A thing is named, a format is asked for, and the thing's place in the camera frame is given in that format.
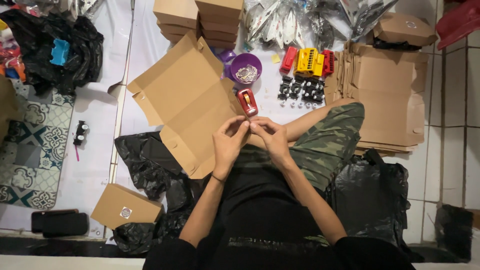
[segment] black cloth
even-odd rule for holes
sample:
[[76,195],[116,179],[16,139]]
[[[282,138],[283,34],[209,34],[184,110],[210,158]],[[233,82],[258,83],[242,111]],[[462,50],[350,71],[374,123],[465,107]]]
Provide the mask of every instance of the black cloth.
[[278,171],[232,171],[218,217],[197,248],[180,239],[155,246],[144,270],[414,269],[383,240],[345,237],[330,246]]

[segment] colorful fabric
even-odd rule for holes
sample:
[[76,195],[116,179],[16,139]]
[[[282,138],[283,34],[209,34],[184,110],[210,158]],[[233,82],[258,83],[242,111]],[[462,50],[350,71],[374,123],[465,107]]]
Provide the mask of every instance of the colorful fabric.
[[[332,108],[290,147],[290,155],[308,181],[325,191],[355,152],[365,118],[361,103]],[[252,145],[240,151],[234,168],[275,167],[268,152]]]
[[33,87],[12,82],[23,121],[10,121],[0,145],[0,202],[48,210],[57,199],[74,98],[56,90],[37,97]]

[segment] floor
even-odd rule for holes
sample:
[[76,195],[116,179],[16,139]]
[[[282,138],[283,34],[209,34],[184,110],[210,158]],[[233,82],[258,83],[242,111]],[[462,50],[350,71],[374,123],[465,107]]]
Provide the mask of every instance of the floor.
[[[149,31],[149,29],[142,29],[136,32],[136,21],[154,20],[151,12],[145,13],[145,11],[151,10],[149,6],[151,3],[151,0],[137,0],[135,3],[135,10],[143,11],[143,13],[134,14],[132,47],[136,46],[135,42],[138,43],[139,40],[142,40],[142,31]],[[441,18],[444,7],[442,0],[402,0],[398,2],[394,10],[425,17],[431,25],[434,25]],[[149,42],[155,44],[165,42],[164,39],[156,38],[154,37],[154,40],[149,40]],[[404,240],[408,244],[434,241],[433,223],[439,201],[459,207],[480,209],[480,197],[477,196],[480,184],[476,179],[476,176],[480,174],[480,144],[477,143],[480,138],[480,109],[475,106],[480,103],[480,94],[475,94],[480,93],[480,77],[472,76],[480,74],[480,31],[472,33],[468,40],[461,40],[449,46],[444,56],[442,51],[438,51],[435,47],[429,46],[422,50],[430,56],[424,93],[425,142],[420,145],[418,150],[410,154],[397,154],[395,157],[384,158],[386,162],[402,164],[409,171],[408,199],[411,208],[407,211],[408,229],[404,231]],[[96,107],[98,107],[97,110],[103,112],[104,120],[98,122],[97,129],[93,130],[100,133],[99,136],[111,141],[110,145],[102,146],[102,151],[96,152],[103,157],[103,160],[109,160],[109,178],[105,179],[100,173],[106,170],[108,166],[106,161],[95,163],[83,160],[84,167],[89,169],[79,173],[93,176],[93,178],[89,178],[87,183],[78,185],[71,183],[62,185],[60,183],[60,191],[79,188],[82,192],[73,201],[59,198],[56,208],[72,208],[78,207],[78,204],[83,205],[85,203],[82,202],[82,196],[95,201],[106,183],[119,183],[136,190],[128,178],[128,171],[125,171],[123,162],[118,158],[112,138],[158,130],[158,127],[148,127],[142,112],[138,111],[138,106],[135,107],[136,104],[131,98],[131,93],[127,91],[126,85],[149,67],[148,65],[146,68],[141,67],[139,63],[151,62],[150,65],[152,65],[165,53],[167,48],[168,44],[162,43],[145,52],[137,49],[131,50],[129,45],[124,79],[120,84],[112,86],[109,91],[116,101],[111,96],[105,97],[97,93],[80,96],[80,100],[85,100],[85,104],[80,105],[83,113],[89,112],[86,110],[87,108]],[[444,84],[442,84],[443,66],[446,67]],[[95,117],[94,113],[90,114],[86,117]],[[78,120],[80,120],[78,117],[72,117],[72,122]],[[66,177],[73,178],[72,181],[81,181],[73,173]],[[87,213],[93,210],[90,205],[85,209],[84,211]],[[0,206],[0,229],[20,229],[18,224],[21,222],[19,220],[29,220],[30,213],[22,212],[21,215],[18,215],[19,211],[23,210],[2,211]],[[90,237],[100,238],[104,235],[108,237],[111,234],[110,230],[104,230],[103,226],[99,226],[95,221],[91,224],[92,226],[95,230],[90,232]]]

